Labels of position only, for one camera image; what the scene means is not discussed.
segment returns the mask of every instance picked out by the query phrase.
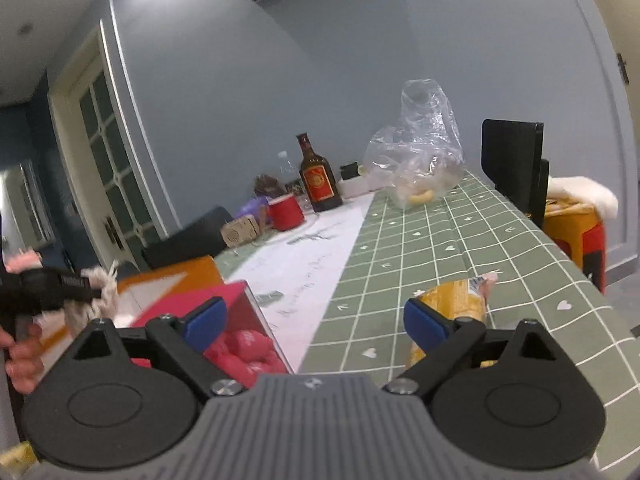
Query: ceiling light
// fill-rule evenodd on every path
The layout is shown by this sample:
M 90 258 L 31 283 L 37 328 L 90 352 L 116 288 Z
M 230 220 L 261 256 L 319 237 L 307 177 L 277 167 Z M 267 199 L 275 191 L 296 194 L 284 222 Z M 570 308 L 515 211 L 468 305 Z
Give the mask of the ceiling light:
M 18 28 L 18 36 L 28 36 L 33 30 L 33 22 L 24 22 Z

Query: person's hand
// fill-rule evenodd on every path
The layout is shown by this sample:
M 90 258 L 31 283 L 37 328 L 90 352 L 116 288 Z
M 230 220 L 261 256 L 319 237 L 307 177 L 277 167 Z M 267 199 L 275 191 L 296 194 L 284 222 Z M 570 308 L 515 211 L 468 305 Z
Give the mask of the person's hand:
M 14 338 L 0 329 L 0 348 L 9 349 L 9 359 L 4 364 L 7 375 L 11 378 L 17 392 L 30 394 L 38 384 L 38 376 L 43 372 L 44 365 L 40 360 L 42 345 L 40 336 L 42 329 L 32 324 L 28 329 L 29 337 L 16 343 Z

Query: black chair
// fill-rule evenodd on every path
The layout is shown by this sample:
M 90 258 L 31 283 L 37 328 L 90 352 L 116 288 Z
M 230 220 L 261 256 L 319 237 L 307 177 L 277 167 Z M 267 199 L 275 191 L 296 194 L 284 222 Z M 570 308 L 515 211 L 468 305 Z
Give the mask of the black chair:
M 542 158 L 543 123 L 487 119 L 482 123 L 482 170 L 495 189 L 534 224 L 545 219 L 549 162 Z
M 218 256 L 226 249 L 220 228 L 232 219 L 225 208 L 217 206 L 182 231 L 147 246 L 142 257 L 151 269 L 159 269 L 201 256 Z

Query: gray gripper base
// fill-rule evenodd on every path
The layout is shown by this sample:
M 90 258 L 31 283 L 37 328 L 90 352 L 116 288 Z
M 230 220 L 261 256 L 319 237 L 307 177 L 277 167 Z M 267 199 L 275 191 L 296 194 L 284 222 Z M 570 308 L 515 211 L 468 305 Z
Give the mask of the gray gripper base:
M 383 392 L 359 374 L 261 376 L 237 397 L 211 399 L 191 433 L 147 463 L 110 472 L 43 463 L 25 478 L 602 480 L 587 460 L 543 472 L 481 463 L 440 435 L 417 397 Z

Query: green checkered tablecloth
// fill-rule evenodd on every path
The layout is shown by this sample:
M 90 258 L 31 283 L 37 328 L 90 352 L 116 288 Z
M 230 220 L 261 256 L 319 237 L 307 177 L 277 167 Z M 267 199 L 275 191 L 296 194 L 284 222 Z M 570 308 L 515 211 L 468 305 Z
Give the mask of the green checkered tablecloth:
M 251 251 L 219 256 L 222 273 Z M 300 373 L 366 372 L 386 383 L 408 359 L 406 300 L 491 270 L 499 280 L 489 322 L 513 328 L 533 317 L 546 326 L 606 406 L 594 462 L 608 478 L 625 478 L 640 463 L 638 343 L 566 255 L 472 174 L 428 207 L 402 211 L 375 196 Z

